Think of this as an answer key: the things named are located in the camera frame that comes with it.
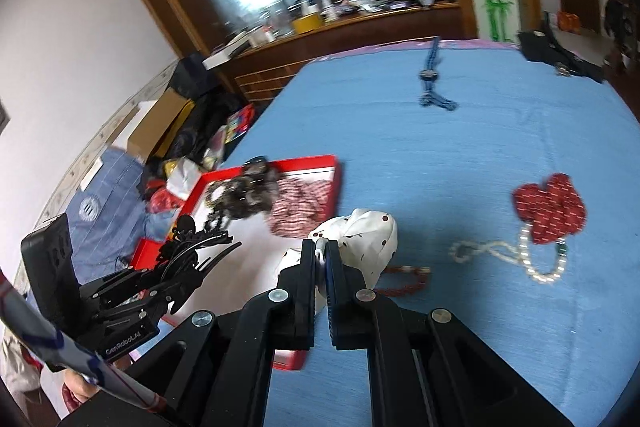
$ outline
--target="cardboard box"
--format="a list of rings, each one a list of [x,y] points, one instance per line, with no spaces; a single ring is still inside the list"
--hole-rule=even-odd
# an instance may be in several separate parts
[[[164,156],[194,105],[167,89],[130,134],[127,152],[141,163],[152,155]]]

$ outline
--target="blue bed sheet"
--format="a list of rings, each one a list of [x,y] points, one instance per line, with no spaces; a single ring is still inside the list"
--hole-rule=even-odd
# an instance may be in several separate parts
[[[339,214],[384,210],[398,222],[393,263],[430,266],[406,308],[453,311],[577,427],[607,415],[640,359],[640,132],[608,84],[564,78],[512,50],[443,50],[436,90],[458,102],[420,107],[426,51],[383,51],[307,65],[271,103],[228,165],[333,153]],[[588,219],[568,238],[568,267],[540,285],[459,240],[515,242],[514,188],[569,174]],[[550,267],[553,245],[532,248]],[[302,371],[275,371],[268,427],[370,425],[366,354],[330,346],[326,312]]]

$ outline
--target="metal screw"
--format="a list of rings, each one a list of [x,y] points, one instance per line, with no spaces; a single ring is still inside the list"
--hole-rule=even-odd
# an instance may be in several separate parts
[[[196,326],[197,328],[201,328],[208,324],[211,324],[213,320],[213,315],[210,312],[195,312],[193,317],[191,317],[191,324]]]
[[[431,312],[431,318],[440,324],[446,324],[451,320],[451,313],[443,308],[438,308]]]
[[[356,291],[356,299],[360,302],[371,302],[375,298],[376,293],[368,288]]]
[[[289,293],[281,288],[276,288],[269,292],[269,300],[273,302],[284,302],[289,298]]]

